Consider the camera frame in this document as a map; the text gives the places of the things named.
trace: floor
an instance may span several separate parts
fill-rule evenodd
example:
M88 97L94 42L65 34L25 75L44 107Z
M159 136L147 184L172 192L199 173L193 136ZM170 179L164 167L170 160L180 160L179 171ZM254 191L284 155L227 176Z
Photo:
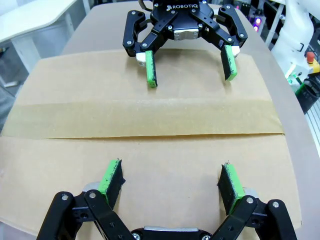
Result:
M22 85L29 74L12 43L8 42L4 46L1 45L2 48L5 48L5 51L0 57L0 76L5 83L17 81ZM8 87L7 90L16 95L19 86Z

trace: green rubber pad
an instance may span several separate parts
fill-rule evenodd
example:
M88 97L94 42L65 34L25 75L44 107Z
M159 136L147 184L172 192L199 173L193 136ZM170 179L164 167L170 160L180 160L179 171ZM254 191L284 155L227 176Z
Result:
M222 165L218 187L221 193L225 212L231 214L238 201L246 194L238 178L235 167L226 163Z
M106 202L112 209L116 204L121 186L126 181L123 177L121 161L117 159L110 162L98 187L98 191L105 196Z
M232 46L224 45L221 49L221 60L224 71L225 80L231 81L237 75L237 67Z
M156 75L155 56L153 51L145 52L145 67L146 67L146 80L148 85L151 88L156 88L158 86L158 83L157 83L157 75Z

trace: screw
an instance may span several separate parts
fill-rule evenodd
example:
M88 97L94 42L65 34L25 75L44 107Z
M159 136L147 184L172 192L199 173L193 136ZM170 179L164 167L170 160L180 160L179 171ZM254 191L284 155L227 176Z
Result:
M94 192L91 192L91 193L89 194L89 197L90 197L91 199L94 199L94 198L96 197L96 194L95 194Z
M279 203L276 202L276 201L274 201L274 202L272 203L272 206L274 206L275 208L278 208L278 207L279 207Z
M246 202L247 202L248 204L252 204L252 203L254 202L254 200L253 200L251 197L248 197L248 198L246 199Z
M63 201L65 201L65 200L68 199L68 195L64 194L61 198L62 198Z
M135 238L135 240L140 240L139 234L133 233L132 236Z

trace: white furniture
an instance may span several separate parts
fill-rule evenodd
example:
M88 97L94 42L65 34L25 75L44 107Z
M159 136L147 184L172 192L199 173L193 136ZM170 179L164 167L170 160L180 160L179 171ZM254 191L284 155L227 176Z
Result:
M40 54L30 32L47 27L64 15L69 37L74 26L68 9L77 0L35 0L0 16L0 43L11 40L30 73Z

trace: purple light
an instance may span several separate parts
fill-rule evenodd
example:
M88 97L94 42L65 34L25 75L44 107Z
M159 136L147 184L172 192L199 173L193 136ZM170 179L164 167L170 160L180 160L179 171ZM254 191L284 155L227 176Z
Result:
M261 23L261 18L259 18L259 17L256 18L256 19L255 19L255 23L256 23L257 25L260 25L260 23Z

